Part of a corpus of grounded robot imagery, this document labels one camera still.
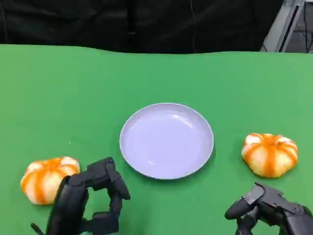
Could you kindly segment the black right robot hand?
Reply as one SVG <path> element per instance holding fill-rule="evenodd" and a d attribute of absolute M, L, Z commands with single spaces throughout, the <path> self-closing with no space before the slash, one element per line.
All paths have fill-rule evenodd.
<path fill-rule="evenodd" d="M 251 235 L 258 221 L 278 226 L 280 235 L 313 233 L 313 214 L 308 207 L 289 202 L 283 192 L 258 182 L 236 200 L 224 216 L 237 221 L 237 235 Z"/>

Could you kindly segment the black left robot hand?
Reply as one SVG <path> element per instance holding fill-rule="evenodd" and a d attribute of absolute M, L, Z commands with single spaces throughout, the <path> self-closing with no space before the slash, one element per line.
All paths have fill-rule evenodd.
<path fill-rule="evenodd" d="M 110 198 L 109 210 L 95 212 L 91 220 L 83 217 L 89 198 L 89 188 L 94 191 L 106 189 Z M 122 176 L 115 168 L 113 158 L 108 157 L 94 162 L 88 165 L 85 171 L 66 176 L 61 181 L 48 219 L 46 234 L 117 233 L 122 201 L 129 200 L 130 197 Z"/>

